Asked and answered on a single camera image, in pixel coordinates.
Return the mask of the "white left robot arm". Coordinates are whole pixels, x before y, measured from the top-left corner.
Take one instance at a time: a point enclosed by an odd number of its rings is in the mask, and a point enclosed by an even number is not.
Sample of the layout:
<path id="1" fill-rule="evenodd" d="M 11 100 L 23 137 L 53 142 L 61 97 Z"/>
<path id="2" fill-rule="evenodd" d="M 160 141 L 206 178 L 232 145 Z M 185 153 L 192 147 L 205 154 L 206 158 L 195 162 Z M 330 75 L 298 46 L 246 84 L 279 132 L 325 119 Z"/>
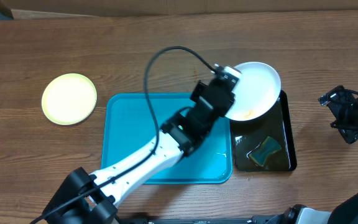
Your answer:
<path id="1" fill-rule="evenodd" d="M 174 113 L 145 146 L 107 168 L 88 174 L 71 172 L 55 192 L 38 223 L 114 223 L 118 206 L 158 172 L 194 153 L 210 134 L 214 123 L 234 104 L 234 89 L 241 72 L 217 66 L 209 84 L 198 83 L 191 99 L 194 106 Z"/>

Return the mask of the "yellow-green plate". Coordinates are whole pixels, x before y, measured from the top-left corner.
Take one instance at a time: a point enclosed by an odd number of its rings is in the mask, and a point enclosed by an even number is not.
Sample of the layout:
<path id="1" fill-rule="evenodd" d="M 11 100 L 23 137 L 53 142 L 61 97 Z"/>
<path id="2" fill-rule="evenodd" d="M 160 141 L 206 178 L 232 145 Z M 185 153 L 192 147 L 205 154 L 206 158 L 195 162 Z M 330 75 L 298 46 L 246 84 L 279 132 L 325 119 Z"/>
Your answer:
<path id="1" fill-rule="evenodd" d="M 84 75 L 67 73 L 53 79 L 45 88 L 41 106 L 51 122 L 68 126 L 82 122 L 94 110 L 98 94 Z"/>

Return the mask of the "white plate with ketchup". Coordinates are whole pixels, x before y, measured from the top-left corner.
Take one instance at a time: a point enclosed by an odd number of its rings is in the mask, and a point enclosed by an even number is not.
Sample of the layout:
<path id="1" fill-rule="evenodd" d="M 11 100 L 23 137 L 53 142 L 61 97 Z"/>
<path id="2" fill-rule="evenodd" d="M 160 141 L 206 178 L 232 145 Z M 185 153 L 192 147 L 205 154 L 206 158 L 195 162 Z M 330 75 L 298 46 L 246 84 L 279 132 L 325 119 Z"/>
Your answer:
<path id="1" fill-rule="evenodd" d="M 249 121 L 265 114 L 278 100 L 281 79 L 278 72 L 262 62 L 234 66 L 241 76 L 235 85 L 234 103 L 226 113 L 233 121 Z"/>

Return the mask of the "green yellow sponge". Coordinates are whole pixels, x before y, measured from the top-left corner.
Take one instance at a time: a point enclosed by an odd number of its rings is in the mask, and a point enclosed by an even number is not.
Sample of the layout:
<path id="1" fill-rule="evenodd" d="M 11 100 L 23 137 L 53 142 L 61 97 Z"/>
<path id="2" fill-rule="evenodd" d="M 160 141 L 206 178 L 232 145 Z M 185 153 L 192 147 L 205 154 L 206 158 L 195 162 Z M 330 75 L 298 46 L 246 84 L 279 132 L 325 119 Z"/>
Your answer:
<path id="1" fill-rule="evenodd" d="M 257 166 L 264 167 L 270 156 L 282 150 L 280 143 L 268 136 L 259 145 L 247 153 L 247 158 Z"/>

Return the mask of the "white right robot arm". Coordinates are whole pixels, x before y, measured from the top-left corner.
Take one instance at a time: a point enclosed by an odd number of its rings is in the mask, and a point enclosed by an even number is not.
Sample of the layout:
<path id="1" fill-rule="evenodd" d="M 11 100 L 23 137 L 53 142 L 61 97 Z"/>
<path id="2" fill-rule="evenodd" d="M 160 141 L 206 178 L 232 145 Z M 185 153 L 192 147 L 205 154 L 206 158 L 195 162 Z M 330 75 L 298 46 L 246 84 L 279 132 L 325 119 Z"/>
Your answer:
<path id="1" fill-rule="evenodd" d="M 358 91 L 339 85 L 318 99 L 335 117 L 330 124 L 348 144 L 358 140 Z M 266 221 L 273 224 L 358 224 L 358 193 L 338 205 L 332 212 L 294 205 L 283 214 Z"/>

